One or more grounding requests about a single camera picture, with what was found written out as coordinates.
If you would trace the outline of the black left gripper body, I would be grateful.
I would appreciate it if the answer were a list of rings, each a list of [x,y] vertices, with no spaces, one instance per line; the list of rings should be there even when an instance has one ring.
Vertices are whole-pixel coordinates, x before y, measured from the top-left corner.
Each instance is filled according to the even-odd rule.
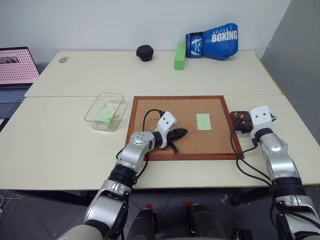
[[[168,143],[175,141],[175,140],[178,140],[179,138],[180,138],[180,129],[179,128],[170,130],[166,136],[166,140]]]

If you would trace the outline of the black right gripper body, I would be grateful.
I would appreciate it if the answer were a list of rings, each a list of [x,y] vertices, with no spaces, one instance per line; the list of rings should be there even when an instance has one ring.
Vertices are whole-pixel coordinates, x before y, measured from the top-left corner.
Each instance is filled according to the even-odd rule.
[[[245,134],[249,134],[252,129],[253,129],[253,125],[252,125],[252,120],[251,117],[249,115],[248,112],[243,112],[239,115],[239,131],[245,135]]]

